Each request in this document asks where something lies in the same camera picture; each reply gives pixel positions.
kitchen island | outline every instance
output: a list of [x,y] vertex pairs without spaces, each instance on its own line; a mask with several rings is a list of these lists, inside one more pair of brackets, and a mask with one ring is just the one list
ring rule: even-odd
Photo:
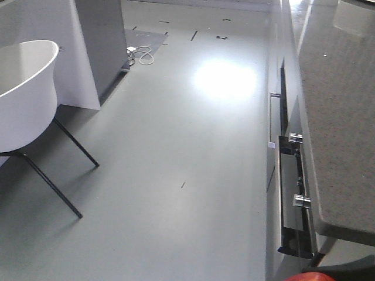
[[375,6],[315,1],[305,7],[295,34],[315,231],[374,246]]

white chair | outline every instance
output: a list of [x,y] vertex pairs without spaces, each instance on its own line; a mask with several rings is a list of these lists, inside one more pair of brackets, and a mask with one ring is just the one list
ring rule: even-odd
[[54,117],[57,97],[53,69],[59,53],[53,41],[35,40],[0,49],[0,156],[25,159],[79,217],[81,213],[20,149],[56,125],[99,167],[94,158]]

white cable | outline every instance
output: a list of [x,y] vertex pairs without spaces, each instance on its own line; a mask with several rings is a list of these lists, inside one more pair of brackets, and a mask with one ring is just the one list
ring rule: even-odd
[[[141,48],[147,48],[148,51],[140,51],[139,49]],[[153,55],[151,55],[150,53],[152,52],[152,49],[151,47],[149,46],[140,46],[140,47],[137,47],[135,51],[133,51],[132,53],[135,54],[135,53],[143,53],[143,55],[139,58],[139,63],[143,66],[149,66],[150,64],[153,64],[155,59],[153,57]],[[151,62],[149,63],[143,63],[142,60],[145,59],[145,56],[149,56],[151,58]]]

chrome knob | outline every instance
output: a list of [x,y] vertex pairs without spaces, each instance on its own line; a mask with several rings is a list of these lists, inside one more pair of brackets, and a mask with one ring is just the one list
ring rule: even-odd
[[311,209],[311,199],[304,195],[294,194],[293,206]]

red object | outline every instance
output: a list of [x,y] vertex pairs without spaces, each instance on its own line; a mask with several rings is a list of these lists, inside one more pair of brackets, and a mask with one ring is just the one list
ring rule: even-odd
[[333,278],[329,277],[320,272],[306,272],[294,275],[285,279],[285,281],[335,281]]

